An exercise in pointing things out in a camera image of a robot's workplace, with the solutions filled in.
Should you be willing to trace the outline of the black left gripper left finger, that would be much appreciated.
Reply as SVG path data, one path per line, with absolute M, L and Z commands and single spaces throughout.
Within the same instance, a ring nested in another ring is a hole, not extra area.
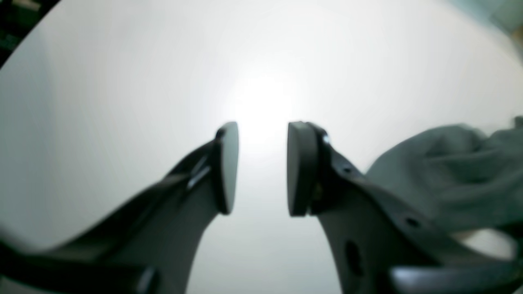
M 41 253 L 1 243 L 2 294 L 184 294 L 200 241 L 234 207 L 234 121 L 86 232 Z

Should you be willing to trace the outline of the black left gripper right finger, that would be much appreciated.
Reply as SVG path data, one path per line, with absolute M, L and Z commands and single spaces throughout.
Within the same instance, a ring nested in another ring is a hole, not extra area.
M 311 122 L 288 125 L 290 216 L 315 216 L 344 294 L 513 294 L 522 260 L 468 249 L 372 184 Z

